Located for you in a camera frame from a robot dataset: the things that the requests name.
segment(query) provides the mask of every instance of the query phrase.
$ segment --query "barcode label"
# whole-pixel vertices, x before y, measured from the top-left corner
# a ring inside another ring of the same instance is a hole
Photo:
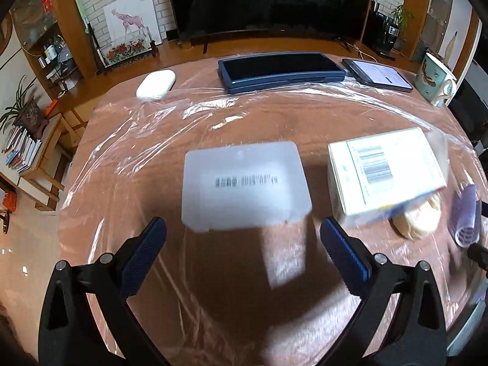
[[[393,180],[390,166],[381,146],[371,146],[356,150],[359,162],[369,185]]]
[[[215,187],[246,187],[263,184],[278,184],[278,176],[273,174],[244,174],[237,176],[222,176],[215,178]]]

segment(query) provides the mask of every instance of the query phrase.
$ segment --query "clear plastic sheet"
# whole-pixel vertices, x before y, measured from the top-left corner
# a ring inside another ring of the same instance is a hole
[[[114,87],[94,111],[68,179],[59,240],[62,257],[72,265],[91,263],[104,252],[116,252],[153,216],[165,219],[167,243],[128,303],[173,365],[315,364],[359,304],[318,239],[321,220],[331,215],[328,144],[413,126],[448,146],[439,228],[416,242],[397,234],[389,221],[347,232],[394,263],[427,260],[447,326],[452,325],[482,278],[447,231],[452,196],[474,183],[487,201],[488,187],[475,152],[446,107],[431,106],[415,90],[372,89],[349,77],[340,84],[227,95],[216,59],[172,70],[176,84],[164,100],[134,96],[141,76]],[[298,147],[313,205],[303,222],[206,234],[182,225],[187,151],[274,140],[291,140]],[[483,243],[486,228],[483,221]],[[107,347],[121,355],[91,300]],[[380,345],[395,301],[369,352]]]

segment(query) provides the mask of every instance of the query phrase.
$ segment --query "wooden stool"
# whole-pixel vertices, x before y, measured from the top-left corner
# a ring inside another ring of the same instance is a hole
[[[49,160],[53,156],[54,148],[58,144],[59,137],[61,136],[61,133],[64,132],[64,130],[68,131],[72,143],[75,146],[77,146],[81,140],[80,136],[73,130],[73,128],[71,128],[71,126],[66,122],[66,120],[63,118],[61,114],[57,114],[56,116],[52,117],[49,120],[49,125],[46,127],[44,133],[42,134],[41,146],[37,151],[34,161],[32,162],[32,165],[28,169],[20,173],[21,177],[23,177],[30,184],[32,184],[42,193],[46,194],[51,200],[55,202],[54,207],[52,207],[53,206],[52,202],[50,202],[51,206],[47,208],[38,208],[36,205],[36,208],[41,210],[55,210],[56,203],[59,202],[59,197],[58,197],[59,191],[64,190],[64,186],[61,184],[61,179],[63,178],[64,169],[62,170],[57,169],[56,174],[54,175],[55,177],[52,177],[46,171]],[[61,161],[63,160],[63,156],[68,161],[73,158],[73,156],[69,154],[66,150],[64,150],[61,146],[59,147],[59,149],[62,154]],[[41,186],[36,181],[36,179],[48,180],[52,184],[51,191]]]

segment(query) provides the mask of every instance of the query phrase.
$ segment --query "green plant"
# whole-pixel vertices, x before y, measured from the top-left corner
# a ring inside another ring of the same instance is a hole
[[[413,14],[410,11],[407,11],[403,7],[403,4],[400,4],[397,8],[392,10],[391,13],[395,24],[398,25],[401,32],[404,32],[408,26],[408,20],[413,19]]]
[[[28,85],[27,88],[22,89],[22,83],[24,82],[25,77],[26,76],[24,75],[20,79],[19,86],[17,87],[17,92],[15,94],[15,104],[13,106],[7,107],[3,116],[0,117],[0,130],[3,128],[3,132],[5,132],[7,123],[9,123],[11,120],[14,120],[15,122],[20,114],[22,114],[25,106],[27,106],[28,103],[31,101],[30,99],[28,101],[25,101],[25,95],[27,94],[29,88],[34,85],[34,83],[31,83],[30,85]]]

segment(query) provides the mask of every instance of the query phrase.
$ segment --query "ceramic mug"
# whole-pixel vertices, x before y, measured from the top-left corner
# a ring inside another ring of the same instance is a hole
[[[456,77],[444,64],[426,53],[415,77],[415,87],[433,106],[442,106],[457,91]]]

